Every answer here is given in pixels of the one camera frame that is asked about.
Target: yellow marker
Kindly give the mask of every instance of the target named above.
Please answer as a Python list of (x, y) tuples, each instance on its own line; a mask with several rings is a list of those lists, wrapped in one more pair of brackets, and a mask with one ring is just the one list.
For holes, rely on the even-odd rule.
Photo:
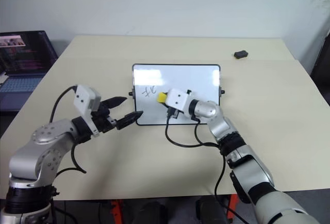
[(164, 92), (161, 92), (160, 94), (158, 94), (157, 102), (165, 103), (166, 98), (167, 98), (167, 95)]

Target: laptop keyboard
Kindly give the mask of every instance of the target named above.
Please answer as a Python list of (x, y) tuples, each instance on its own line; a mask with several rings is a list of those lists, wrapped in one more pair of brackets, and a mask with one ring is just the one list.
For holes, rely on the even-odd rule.
[(1, 85), (0, 92), (33, 91), (41, 79), (40, 77), (9, 78)]

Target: beige tabletop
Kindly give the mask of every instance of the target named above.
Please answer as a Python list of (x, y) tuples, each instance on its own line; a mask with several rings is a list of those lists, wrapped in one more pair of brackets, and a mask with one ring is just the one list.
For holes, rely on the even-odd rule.
[[(249, 56), (236, 60), (235, 51)], [(48, 122), (57, 97), (68, 86), (86, 84), (103, 99), (128, 96), (134, 63), (217, 63), (221, 66), (223, 112), (273, 174), (279, 190), (330, 187), (330, 108), (300, 63), (280, 39), (77, 36), (44, 77), (0, 143), (0, 197), (8, 189), (8, 162), (32, 132)], [(134, 110), (128, 98), (111, 111), (120, 118)], [(73, 94), (58, 106), (54, 120), (78, 115)], [(214, 148), (179, 148), (164, 126), (112, 130), (76, 149), (87, 174), (66, 172), (54, 181), (56, 200), (121, 199), (212, 194), (222, 159)], [(193, 126), (169, 129), (178, 142), (192, 144)], [(212, 141), (207, 126), (199, 135)], [(71, 166), (67, 154), (60, 169)], [(220, 194), (234, 193), (227, 168)]]

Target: whiteboard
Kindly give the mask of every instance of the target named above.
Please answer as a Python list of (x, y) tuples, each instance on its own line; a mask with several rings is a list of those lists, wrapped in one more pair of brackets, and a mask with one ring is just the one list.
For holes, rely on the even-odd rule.
[[(143, 111), (137, 120), (138, 125), (166, 124), (167, 108), (157, 102), (160, 92), (177, 88), (202, 101), (220, 103), (220, 66), (219, 65), (169, 65), (134, 64), (133, 91), (135, 110)], [(171, 118), (170, 124), (196, 124), (182, 113), (177, 119)]]

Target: whiteboard frame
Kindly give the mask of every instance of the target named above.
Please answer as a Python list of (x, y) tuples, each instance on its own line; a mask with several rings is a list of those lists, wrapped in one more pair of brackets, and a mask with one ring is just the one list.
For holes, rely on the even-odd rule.
[[(135, 65), (146, 65), (146, 66), (216, 66), (219, 67), (219, 91), (218, 91), (218, 102), (217, 104), (220, 105), (220, 97), (221, 97), (221, 67), (219, 64), (168, 64), (168, 63), (134, 63), (132, 65), (132, 78), (133, 78), (133, 99), (134, 99), (134, 108), (136, 109), (136, 95), (135, 95), (135, 79), (134, 79), (134, 66)], [(138, 120), (136, 120), (136, 124), (139, 126), (160, 126), (160, 125), (166, 125), (166, 124), (140, 124), (138, 123)], [(169, 125), (196, 125), (195, 123), (169, 123)]]

